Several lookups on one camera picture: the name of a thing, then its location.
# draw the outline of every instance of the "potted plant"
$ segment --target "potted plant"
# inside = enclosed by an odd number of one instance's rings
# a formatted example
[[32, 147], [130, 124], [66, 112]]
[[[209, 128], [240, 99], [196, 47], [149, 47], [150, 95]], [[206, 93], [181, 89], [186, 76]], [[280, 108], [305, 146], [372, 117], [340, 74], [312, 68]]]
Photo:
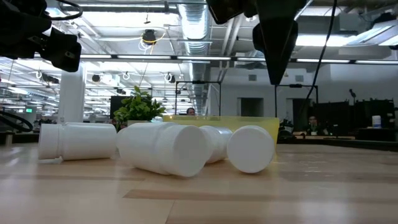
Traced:
[[156, 116], [162, 116], [162, 113], [166, 110], [156, 100], [152, 102], [152, 96], [148, 92], [141, 92], [138, 86], [135, 86], [134, 90], [134, 96], [123, 99], [122, 104], [124, 106], [113, 113], [118, 130], [121, 125], [148, 122]]

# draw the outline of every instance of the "person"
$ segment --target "person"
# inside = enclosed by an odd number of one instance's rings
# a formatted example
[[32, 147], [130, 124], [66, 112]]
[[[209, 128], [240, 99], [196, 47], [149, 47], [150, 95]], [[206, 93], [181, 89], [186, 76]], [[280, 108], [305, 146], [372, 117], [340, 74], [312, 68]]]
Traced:
[[195, 116], [195, 109], [194, 108], [188, 108], [187, 109], [187, 115]]
[[328, 135], [328, 131], [318, 124], [315, 116], [310, 116], [308, 126], [306, 127], [307, 135]]

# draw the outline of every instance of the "wall vent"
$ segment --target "wall vent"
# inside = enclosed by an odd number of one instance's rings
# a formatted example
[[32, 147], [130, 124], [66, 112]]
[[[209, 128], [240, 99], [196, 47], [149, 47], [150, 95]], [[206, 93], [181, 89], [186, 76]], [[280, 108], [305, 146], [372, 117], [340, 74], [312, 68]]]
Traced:
[[304, 82], [304, 76], [303, 75], [296, 75], [295, 79], [296, 79], [296, 82]]
[[257, 81], [257, 75], [249, 75], [249, 81], [251, 82]]

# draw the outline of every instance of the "metal frame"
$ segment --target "metal frame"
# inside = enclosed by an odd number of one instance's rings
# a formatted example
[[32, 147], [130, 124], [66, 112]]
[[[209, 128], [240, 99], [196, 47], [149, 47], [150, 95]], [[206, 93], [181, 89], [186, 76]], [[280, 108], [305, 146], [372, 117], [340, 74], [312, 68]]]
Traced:
[[174, 115], [177, 115], [177, 92], [178, 92], [178, 84], [180, 83], [192, 83], [196, 85], [205, 85], [205, 84], [218, 84], [220, 87], [220, 92], [219, 92], [219, 101], [220, 103], [218, 104], [218, 114], [221, 116], [221, 82], [211, 82], [211, 81], [176, 81], [175, 82], [175, 108], [174, 108]]
[[[303, 88], [303, 87], [312, 87], [311, 85], [301, 85], [301, 84], [293, 84], [293, 85], [275, 85], [274, 86], [274, 94], [275, 94], [275, 117], [278, 117], [278, 95], [277, 95], [277, 89], [278, 87], [289, 87], [289, 88]], [[315, 93], [316, 93], [316, 101], [318, 104], [318, 100], [319, 100], [319, 95], [318, 95], [318, 86], [315, 85], [314, 86], [315, 89]]]

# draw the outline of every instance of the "green leaves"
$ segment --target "green leaves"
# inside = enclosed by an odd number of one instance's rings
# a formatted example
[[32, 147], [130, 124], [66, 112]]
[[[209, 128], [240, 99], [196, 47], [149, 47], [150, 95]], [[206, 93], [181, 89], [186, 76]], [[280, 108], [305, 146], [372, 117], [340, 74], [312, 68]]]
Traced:
[[152, 102], [152, 96], [146, 91], [141, 92], [138, 86], [134, 90], [134, 96], [122, 100], [124, 106], [114, 112], [118, 124], [128, 120], [150, 121], [156, 116], [162, 116], [166, 109], [161, 107], [161, 103], [156, 100]]

